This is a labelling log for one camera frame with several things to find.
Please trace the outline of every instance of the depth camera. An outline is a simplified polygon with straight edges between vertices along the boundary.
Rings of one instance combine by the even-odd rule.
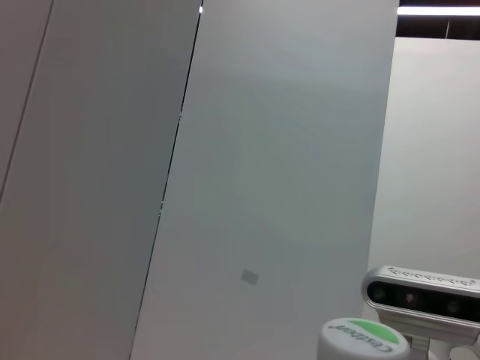
[[[380,321],[417,337],[472,345],[480,335],[480,280],[383,266],[362,284]]]

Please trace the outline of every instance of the ceiling light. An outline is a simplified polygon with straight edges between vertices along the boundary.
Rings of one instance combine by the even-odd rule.
[[[480,17],[480,7],[400,6],[397,13],[424,17]]]

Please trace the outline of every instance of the white wall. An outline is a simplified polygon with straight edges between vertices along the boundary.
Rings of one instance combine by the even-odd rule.
[[[360,315],[397,4],[205,0],[132,360],[315,359]]]
[[[0,1],[0,198],[50,3]]]
[[[55,1],[0,204],[0,359],[129,358],[199,6]]]
[[[395,41],[371,268],[480,278],[479,60],[478,41]]]

